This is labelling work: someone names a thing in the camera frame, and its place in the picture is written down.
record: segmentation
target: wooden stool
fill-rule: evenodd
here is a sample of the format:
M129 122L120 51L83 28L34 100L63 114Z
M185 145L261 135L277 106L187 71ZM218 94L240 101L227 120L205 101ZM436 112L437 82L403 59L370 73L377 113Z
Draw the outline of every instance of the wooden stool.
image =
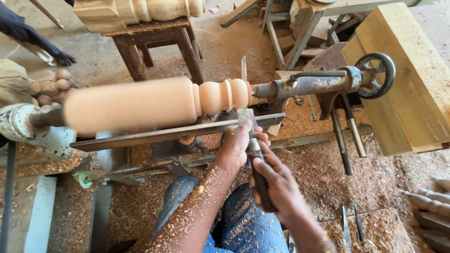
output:
M101 35L112 37L134 81L147 80L143 64L147 67L154 65L148 48L177 44L191 73L192 81L198 85L204 83L199 63L202 55L187 17L169 21L141 22L128 25L122 32L105 32ZM136 48L142 51L143 62L139 60Z

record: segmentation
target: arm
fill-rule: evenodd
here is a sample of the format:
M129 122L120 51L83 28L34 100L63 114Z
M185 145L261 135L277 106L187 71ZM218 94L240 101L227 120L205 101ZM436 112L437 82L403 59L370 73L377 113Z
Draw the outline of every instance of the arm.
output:
M151 252L201 252L225 195L247 160L251 122L227 129L219 156L150 244ZM259 134L267 140L266 134Z
M275 156L266 143L260 142L260 146L264 158L270 165L259 158L255 158L252 164L267 179L269 197L279 210L275 214L291 231L297 247L302 249L301 252L337 252L303 199L290 170ZM250 178L250 184L255 185L253 178ZM253 190L253 196L255 202L260 205L261 198L255 190Z

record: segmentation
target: chisel handle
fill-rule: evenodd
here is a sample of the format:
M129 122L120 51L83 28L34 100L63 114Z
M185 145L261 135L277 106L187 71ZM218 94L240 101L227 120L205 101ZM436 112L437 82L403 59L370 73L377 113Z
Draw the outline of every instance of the chisel handle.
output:
M265 162L264 157L262 156L262 152L259 149L259 144L256 139L253 142L256 142L257 148L254 145L249 145L248 155L250 160L253 161L255 158L260 158ZM266 212L276 212L278 209L272 203L272 200L269 197L269 185L265 177L263 177L259 172L255 170L255 166L252 166L252 174L255 179L255 188L258 191L259 196L261 197L261 205Z

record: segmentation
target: hand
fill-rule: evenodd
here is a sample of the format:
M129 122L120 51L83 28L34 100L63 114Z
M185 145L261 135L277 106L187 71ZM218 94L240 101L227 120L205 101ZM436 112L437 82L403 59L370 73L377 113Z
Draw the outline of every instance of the hand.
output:
M269 197L278 209L278 212L275 213L278 219L288 228L292 227L293 222L299 217L315 221L291 171L275 156L266 142L260 141L259 144L268 164L255 158L252 165L267 180ZM255 180L251 175L250 184L255 187ZM255 189L253 189L253 197L256 204L262 208L261 197Z
M233 171L237 172L247 161L245 150L250 141L248 132L251 127L252 121L247 119L245 125L230 126L225 130L219 158L223 158L227 162L227 167ZM255 127L255 137L270 145L269 136L262 133L259 126Z

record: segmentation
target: bare foot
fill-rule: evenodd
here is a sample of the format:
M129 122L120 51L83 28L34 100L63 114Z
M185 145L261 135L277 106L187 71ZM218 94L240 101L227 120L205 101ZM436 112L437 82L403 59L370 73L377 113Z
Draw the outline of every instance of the bare foot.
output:
M55 57L55 60L61 66L72 66L72 64L75 64L77 62L77 59L75 59L74 57L72 57L64 52L60 52Z

